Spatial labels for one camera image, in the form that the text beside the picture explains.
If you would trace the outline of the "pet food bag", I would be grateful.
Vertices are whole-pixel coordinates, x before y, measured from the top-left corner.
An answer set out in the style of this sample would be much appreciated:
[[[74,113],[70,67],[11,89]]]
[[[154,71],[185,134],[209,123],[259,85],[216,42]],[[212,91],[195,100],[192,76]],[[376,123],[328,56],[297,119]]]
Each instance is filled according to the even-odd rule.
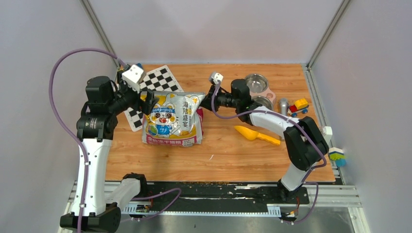
[[[159,98],[142,125],[142,142],[191,147],[203,139],[204,92],[155,91]]]

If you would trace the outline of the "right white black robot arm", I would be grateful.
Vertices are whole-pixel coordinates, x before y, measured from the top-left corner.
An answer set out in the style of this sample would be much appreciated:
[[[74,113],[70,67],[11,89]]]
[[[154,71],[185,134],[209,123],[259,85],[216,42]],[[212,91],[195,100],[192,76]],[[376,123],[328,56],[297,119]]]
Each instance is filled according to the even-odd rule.
[[[231,117],[219,115],[220,107],[233,108],[233,118],[267,129],[284,140],[291,164],[280,179],[277,195],[282,202],[291,202],[309,174],[327,164],[329,146],[314,119],[285,116],[255,102],[244,79],[233,80],[229,92],[221,88],[221,78],[209,78],[209,82],[211,88],[201,107],[221,119]]]

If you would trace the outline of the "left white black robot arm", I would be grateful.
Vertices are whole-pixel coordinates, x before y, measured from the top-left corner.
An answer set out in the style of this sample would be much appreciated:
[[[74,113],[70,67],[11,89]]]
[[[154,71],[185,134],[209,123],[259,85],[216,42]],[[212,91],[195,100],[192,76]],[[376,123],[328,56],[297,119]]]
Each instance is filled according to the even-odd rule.
[[[117,116],[130,107],[149,114],[158,102],[154,91],[141,97],[139,85],[106,76],[87,81],[87,101],[76,123],[80,167],[72,209],[60,218],[60,226],[80,233],[114,233],[121,211],[135,198],[144,200],[149,188],[143,174],[126,174],[120,185],[105,195],[105,173],[109,151],[118,124]]]

